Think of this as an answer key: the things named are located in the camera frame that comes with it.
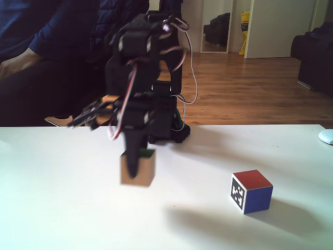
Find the person's hand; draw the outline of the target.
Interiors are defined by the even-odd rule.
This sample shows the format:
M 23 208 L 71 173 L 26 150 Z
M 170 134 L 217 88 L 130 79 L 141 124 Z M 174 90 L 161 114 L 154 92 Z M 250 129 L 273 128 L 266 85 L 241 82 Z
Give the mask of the person's hand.
M 26 68 L 29 68 L 36 63 L 43 60 L 43 57 L 35 53 L 33 50 L 28 48 L 25 52 L 17 57 L 3 61 L 1 63 L 1 81 L 18 73 Z

